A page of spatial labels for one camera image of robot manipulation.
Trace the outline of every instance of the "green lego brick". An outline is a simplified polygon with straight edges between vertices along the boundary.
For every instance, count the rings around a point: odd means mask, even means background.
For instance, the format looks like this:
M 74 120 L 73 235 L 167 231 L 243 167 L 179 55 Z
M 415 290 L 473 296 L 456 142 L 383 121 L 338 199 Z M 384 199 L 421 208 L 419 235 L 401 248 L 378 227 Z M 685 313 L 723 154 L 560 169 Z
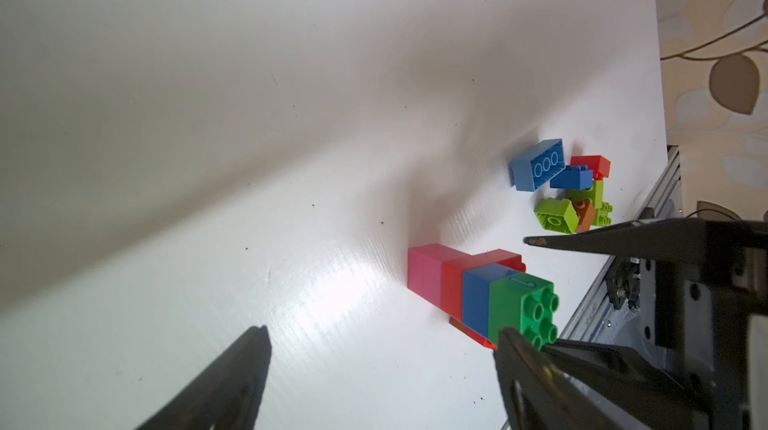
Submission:
M 530 273 L 516 272 L 491 282 L 488 340 L 498 345 L 499 330 L 511 326 L 536 348 L 554 343 L 558 328 L 552 323 L 552 315 L 559 304 L 554 284 Z
M 578 226 L 578 214 L 573 203 L 564 198 L 545 198 L 536 206 L 534 211 L 542 227 L 548 231 L 560 233 L 575 233 Z
M 582 191 L 569 190 L 565 192 L 565 196 L 574 202 L 591 202 L 591 204 L 594 205 L 594 208 L 597 210 L 603 206 L 604 185 L 604 181 L 596 180 L 594 181 L 592 188 L 588 188 L 587 190 Z
M 610 225 L 609 214 L 612 211 L 614 211 L 614 206 L 607 202 L 603 202 L 603 206 L 598 209 L 598 213 L 595 215 L 592 225 L 597 227 L 607 227 Z

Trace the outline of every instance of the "beige wall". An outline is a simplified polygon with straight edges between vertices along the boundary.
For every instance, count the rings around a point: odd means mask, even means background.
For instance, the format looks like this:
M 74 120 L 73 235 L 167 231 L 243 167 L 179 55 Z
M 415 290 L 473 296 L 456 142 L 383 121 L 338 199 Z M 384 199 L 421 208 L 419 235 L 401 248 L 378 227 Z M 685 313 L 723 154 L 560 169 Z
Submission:
M 697 201 L 756 220 L 768 211 L 764 1 L 657 0 L 667 140 L 680 146 L 686 212 Z

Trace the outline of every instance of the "toy building block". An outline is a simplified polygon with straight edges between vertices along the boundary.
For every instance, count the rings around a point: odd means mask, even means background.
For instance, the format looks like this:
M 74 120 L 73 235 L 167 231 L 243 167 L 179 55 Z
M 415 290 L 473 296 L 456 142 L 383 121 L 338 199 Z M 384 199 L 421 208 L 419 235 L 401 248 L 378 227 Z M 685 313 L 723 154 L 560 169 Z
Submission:
M 554 198 L 545 198 L 538 203 L 535 213 L 545 230 L 561 233 L 576 232 L 578 214 L 567 198 L 560 201 Z
M 565 168 L 563 140 L 543 140 L 509 162 L 513 185 L 519 191 L 533 192 Z
M 459 257 L 469 257 L 469 255 L 439 243 L 409 248 L 408 288 L 432 305 L 440 307 L 442 263 Z
M 594 209 L 594 205 L 589 202 L 574 202 L 574 209 L 578 214 L 578 225 L 576 226 L 576 233 L 589 232 L 589 228 L 592 226 L 594 219 L 598 215 L 598 211 Z
M 602 155 L 579 155 L 571 157 L 571 165 L 586 165 L 594 172 L 595 180 L 608 178 L 610 174 L 610 160 Z
M 603 206 L 603 188 L 605 182 L 601 180 L 594 181 L 594 185 L 587 190 L 566 191 L 565 197 L 573 202 L 588 202 L 594 205 L 596 210 Z
M 455 318 L 451 317 L 451 320 L 449 320 L 450 324 L 456 327 L 457 329 L 461 330 L 462 333 L 464 333 L 467 337 L 470 339 L 475 340 L 475 342 L 479 343 L 480 345 L 484 346 L 485 348 L 490 348 L 491 350 L 495 350 L 497 347 L 491 343 L 490 340 L 486 339 L 484 336 L 480 335 L 479 333 L 475 332 L 475 330 L 470 329 L 468 326 L 464 325 L 463 323 L 459 322 Z
M 607 227 L 610 225 L 609 214 L 612 211 L 614 211 L 614 206 L 607 202 L 603 202 L 603 206 L 598 210 L 598 215 L 594 219 L 593 225 L 597 225 L 598 227 Z
M 581 190 L 592 186 L 592 171 L 586 165 L 566 165 L 565 169 L 552 177 L 549 186 Z
M 462 284 L 464 272 L 498 263 L 504 267 L 525 272 L 523 257 L 517 253 L 503 250 L 466 255 L 452 261 L 444 262 L 441 269 L 442 282 L 440 285 L 440 309 L 451 317 L 462 320 Z
M 558 328 L 552 314 L 559 298 L 554 284 L 498 264 L 464 274 L 464 323 L 498 345 L 498 331 L 511 326 L 536 348 L 554 342 Z
M 534 347 L 558 339 L 552 316 L 560 305 L 552 282 L 528 273 L 514 273 L 491 285 L 488 340 L 498 345 L 498 332 L 514 327 Z
M 497 263 L 464 272 L 462 322 L 488 339 L 488 311 L 491 306 L 491 284 L 512 275 L 514 270 Z

